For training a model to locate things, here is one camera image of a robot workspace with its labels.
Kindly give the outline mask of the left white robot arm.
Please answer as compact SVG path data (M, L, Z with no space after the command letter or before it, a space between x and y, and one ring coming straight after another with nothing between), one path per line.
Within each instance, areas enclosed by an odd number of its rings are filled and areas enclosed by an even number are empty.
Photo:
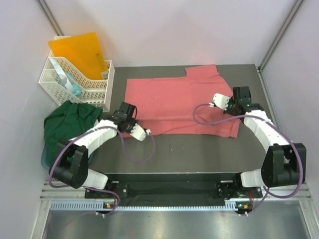
M57 179L66 187L95 188L101 197L109 197L113 185L108 182L107 175L89 169L89 158L106 141L122 133L143 141L146 132L138 124L136 117L137 107L122 102L120 108L112 115L98 121L82 135L70 140L61 140L57 145L56 159L49 169L50 186L58 188L59 186L52 183L52 179Z

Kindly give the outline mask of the pink t shirt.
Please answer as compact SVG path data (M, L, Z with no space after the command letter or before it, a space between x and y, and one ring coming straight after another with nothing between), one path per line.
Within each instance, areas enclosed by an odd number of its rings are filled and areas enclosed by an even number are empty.
M232 91L215 65L186 68L183 77L128 79L125 102L138 108L139 125L160 134L238 136L239 119L211 108L216 93Z

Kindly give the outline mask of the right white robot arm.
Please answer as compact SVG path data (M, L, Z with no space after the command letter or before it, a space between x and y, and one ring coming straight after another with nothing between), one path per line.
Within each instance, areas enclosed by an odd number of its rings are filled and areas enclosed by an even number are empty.
M302 143L291 146L267 117L264 108L252 103L249 87L234 87L233 96L227 100L225 114L243 116L242 123L248 127L265 150L262 167L237 175L239 181L232 186L238 197L246 196L251 187L281 187L305 182L306 147Z

